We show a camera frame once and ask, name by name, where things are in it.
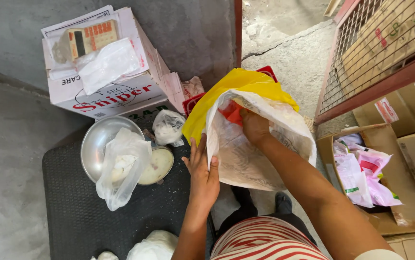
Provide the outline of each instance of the person's right hand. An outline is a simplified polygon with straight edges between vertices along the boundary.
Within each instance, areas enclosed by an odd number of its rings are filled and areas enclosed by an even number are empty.
[[[243,133],[253,145],[257,146],[263,138],[271,135],[268,119],[244,108],[239,114],[243,118]]]

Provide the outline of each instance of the hand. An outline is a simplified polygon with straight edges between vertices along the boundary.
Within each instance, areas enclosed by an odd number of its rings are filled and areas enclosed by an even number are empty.
[[[195,208],[203,214],[209,214],[220,190],[218,180],[218,159],[212,157],[211,169],[207,169],[206,134],[202,134],[199,146],[192,137],[190,159],[182,157],[182,161],[191,174],[190,201],[188,207]]]
[[[271,136],[268,119],[244,108],[239,114],[243,118],[243,133],[251,144],[257,146],[261,140]]]

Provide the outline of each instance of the striped shirt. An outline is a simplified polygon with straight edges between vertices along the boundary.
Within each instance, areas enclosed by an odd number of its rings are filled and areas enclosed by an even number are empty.
[[[234,225],[216,242],[211,260],[328,260],[301,231],[286,221],[257,216]],[[402,260],[395,252],[378,249],[355,260]]]

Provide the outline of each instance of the qr code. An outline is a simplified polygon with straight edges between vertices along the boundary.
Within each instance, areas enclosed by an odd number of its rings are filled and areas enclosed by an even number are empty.
[[[96,117],[102,117],[102,116],[106,116],[106,115],[100,112],[100,113],[94,114],[94,116],[96,116]]]

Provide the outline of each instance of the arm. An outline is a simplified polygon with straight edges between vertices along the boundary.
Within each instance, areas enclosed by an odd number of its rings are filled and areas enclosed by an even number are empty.
[[[190,159],[182,157],[191,174],[190,200],[171,260],[204,260],[207,216],[220,190],[218,159],[212,158],[211,170],[208,171],[205,145],[205,134],[198,147],[196,140],[191,138]]]
[[[393,251],[346,196],[269,133],[267,119],[246,110],[241,116],[245,136],[276,168],[334,260],[352,260],[373,249]]]

